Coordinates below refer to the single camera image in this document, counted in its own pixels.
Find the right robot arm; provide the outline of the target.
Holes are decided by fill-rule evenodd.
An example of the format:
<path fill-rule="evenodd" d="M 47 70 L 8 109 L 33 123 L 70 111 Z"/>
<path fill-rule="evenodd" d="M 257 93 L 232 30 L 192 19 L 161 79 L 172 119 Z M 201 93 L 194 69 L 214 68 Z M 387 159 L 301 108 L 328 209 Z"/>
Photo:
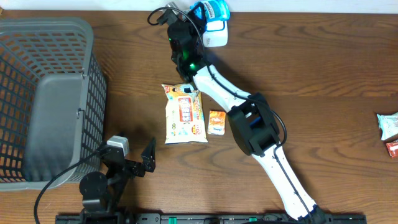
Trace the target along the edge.
<path fill-rule="evenodd" d="M 240 90 L 208 60 L 205 34 L 227 37 L 228 13 L 224 1 L 198 2 L 189 11 L 168 5 L 157 23 L 168 25 L 171 59 L 181 78 L 224 109 L 236 144 L 265 170 L 288 216 L 298 223 L 326 223 L 325 213 L 306 193 L 285 157 L 286 140 L 279 134 L 287 130 L 280 116 L 262 94 Z"/>

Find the teal Listerine mouthwash bottle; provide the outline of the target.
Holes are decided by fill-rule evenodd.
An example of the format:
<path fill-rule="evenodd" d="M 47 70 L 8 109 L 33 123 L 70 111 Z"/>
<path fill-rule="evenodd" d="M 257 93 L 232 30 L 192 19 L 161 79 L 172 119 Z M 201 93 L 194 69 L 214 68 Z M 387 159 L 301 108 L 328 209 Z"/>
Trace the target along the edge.
<path fill-rule="evenodd" d="M 197 18 L 205 18 L 207 22 L 228 21 L 231 16 L 225 0 L 198 1 L 190 9 Z"/>

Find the yellow snack bag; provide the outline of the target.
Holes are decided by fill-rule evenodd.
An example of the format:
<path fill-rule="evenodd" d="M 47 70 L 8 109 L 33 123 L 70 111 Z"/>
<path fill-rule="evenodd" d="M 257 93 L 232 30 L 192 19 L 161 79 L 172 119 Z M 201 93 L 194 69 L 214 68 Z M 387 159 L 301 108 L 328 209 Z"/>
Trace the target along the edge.
<path fill-rule="evenodd" d="M 188 83 L 162 87 L 167 97 L 165 143 L 207 143 L 201 92 Z"/>

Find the light teal wipes packet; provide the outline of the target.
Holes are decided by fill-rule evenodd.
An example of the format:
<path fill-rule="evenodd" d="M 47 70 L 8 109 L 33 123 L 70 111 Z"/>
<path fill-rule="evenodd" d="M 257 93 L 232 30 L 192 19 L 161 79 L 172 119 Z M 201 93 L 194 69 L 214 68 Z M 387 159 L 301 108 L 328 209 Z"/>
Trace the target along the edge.
<path fill-rule="evenodd" d="M 391 115 L 377 114 L 377 119 L 379 129 L 382 131 L 382 141 L 397 135 L 397 113 Z"/>

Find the red Top chocolate bar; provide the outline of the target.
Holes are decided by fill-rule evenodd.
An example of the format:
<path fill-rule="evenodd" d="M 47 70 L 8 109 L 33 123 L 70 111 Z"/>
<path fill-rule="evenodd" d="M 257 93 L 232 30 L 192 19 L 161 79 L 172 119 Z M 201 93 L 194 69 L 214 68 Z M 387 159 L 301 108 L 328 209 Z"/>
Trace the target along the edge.
<path fill-rule="evenodd" d="M 391 158 L 398 157 L 398 140 L 386 143 L 386 148 Z"/>

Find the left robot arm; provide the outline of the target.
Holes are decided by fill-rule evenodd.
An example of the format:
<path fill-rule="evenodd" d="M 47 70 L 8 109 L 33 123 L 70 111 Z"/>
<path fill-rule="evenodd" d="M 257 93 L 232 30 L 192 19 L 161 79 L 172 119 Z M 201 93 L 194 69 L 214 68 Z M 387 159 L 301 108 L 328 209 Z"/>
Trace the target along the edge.
<path fill-rule="evenodd" d="M 141 161 L 126 159 L 129 153 L 128 139 L 113 136 L 97 148 L 102 163 L 108 168 L 86 174 L 80 181 L 83 210 L 80 223 L 134 223 L 134 215 L 118 207 L 128 182 L 144 177 L 155 170 L 155 145 L 152 138 L 141 153 Z"/>

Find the small orange snack packet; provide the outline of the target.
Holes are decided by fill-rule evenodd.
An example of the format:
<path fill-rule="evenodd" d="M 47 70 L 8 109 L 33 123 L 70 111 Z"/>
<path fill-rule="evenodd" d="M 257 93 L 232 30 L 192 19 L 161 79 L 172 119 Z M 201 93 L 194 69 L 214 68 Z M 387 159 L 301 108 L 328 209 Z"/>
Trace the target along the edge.
<path fill-rule="evenodd" d="M 224 135 L 226 124 L 226 113 L 224 111 L 210 111 L 208 118 L 208 134 Z"/>

